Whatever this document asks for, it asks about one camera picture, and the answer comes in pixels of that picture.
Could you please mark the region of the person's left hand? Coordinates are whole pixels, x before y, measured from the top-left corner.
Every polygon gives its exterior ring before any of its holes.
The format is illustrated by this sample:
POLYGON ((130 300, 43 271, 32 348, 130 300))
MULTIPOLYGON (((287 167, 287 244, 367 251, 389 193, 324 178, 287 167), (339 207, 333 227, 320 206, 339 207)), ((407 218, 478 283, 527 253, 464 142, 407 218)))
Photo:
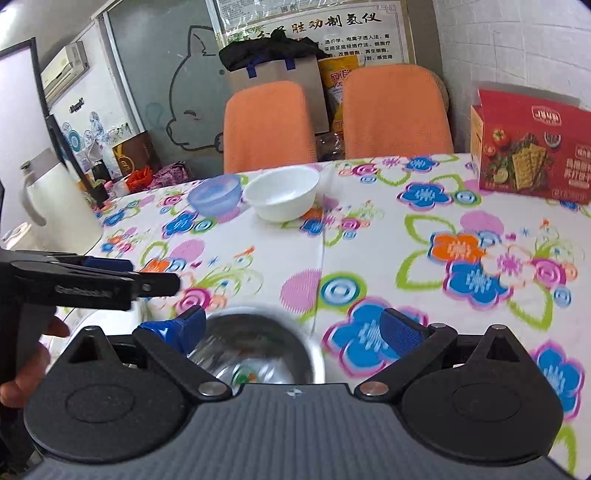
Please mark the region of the person's left hand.
POLYGON ((61 319, 54 317, 45 331, 37 338, 35 353, 10 381, 1 384, 1 404, 3 406, 14 409, 23 408, 45 377, 51 355, 47 347, 41 343, 41 337, 65 338, 69 335, 69 327, 61 319))

